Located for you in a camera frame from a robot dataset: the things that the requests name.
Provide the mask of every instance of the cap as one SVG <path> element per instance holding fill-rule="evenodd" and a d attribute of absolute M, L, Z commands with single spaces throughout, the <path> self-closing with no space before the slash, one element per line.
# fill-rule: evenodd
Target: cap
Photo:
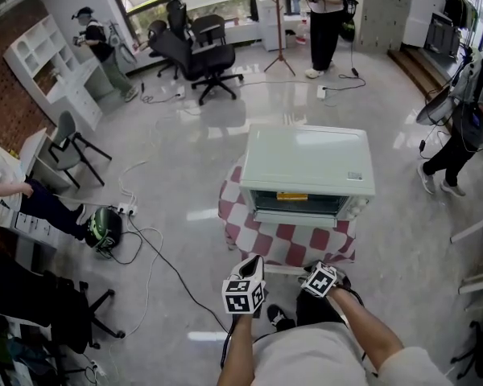
<path fill-rule="evenodd" d="M 79 11 L 77 11 L 72 16 L 72 20 L 75 19 L 75 18 L 79 18 L 79 16 L 81 16 L 83 14 L 90 16 L 92 13 L 93 13 L 93 9 L 91 9 L 90 7 L 82 7 Z"/>

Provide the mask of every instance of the bottle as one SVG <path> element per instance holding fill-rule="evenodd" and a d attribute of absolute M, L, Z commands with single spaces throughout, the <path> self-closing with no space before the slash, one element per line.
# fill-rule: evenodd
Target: bottle
<path fill-rule="evenodd" d="M 295 37 L 298 44 L 306 44 L 309 40 L 308 19 L 302 18 L 297 27 L 297 36 Z"/>

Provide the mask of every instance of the oven window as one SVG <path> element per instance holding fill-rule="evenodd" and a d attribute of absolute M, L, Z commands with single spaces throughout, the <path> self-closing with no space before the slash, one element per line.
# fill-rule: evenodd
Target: oven window
<path fill-rule="evenodd" d="M 308 195 L 308 200 L 278 200 L 275 191 L 252 190 L 256 210 L 289 211 L 290 213 L 313 213 L 336 216 L 347 196 Z"/>

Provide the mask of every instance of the toaster oven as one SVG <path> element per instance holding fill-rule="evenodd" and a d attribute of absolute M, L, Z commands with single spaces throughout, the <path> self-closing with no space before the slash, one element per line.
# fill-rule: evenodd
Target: toaster oven
<path fill-rule="evenodd" d="M 252 125 L 240 178 L 256 221 L 336 227 L 375 195 L 366 132 Z"/>

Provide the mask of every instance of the electrical outlet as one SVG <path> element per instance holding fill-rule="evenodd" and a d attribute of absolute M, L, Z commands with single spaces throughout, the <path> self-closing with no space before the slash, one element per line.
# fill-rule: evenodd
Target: electrical outlet
<path fill-rule="evenodd" d="M 105 377 L 104 369 L 102 369 L 102 367 L 97 363 L 97 361 L 96 360 L 92 360 L 91 363 L 93 365 L 93 369 L 95 369 L 99 375 Z"/>
<path fill-rule="evenodd" d="M 318 86 L 316 88 L 316 97 L 319 99 L 319 100 L 323 100 L 325 99 L 325 86 Z"/>
<path fill-rule="evenodd" d="M 138 213 L 138 206 L 130 206 L 127 203 L 120 203 L 118 205 L 118 214 L 119 215 L 130 215 L 131 216 L 136 216 L 136 213 Z"/>

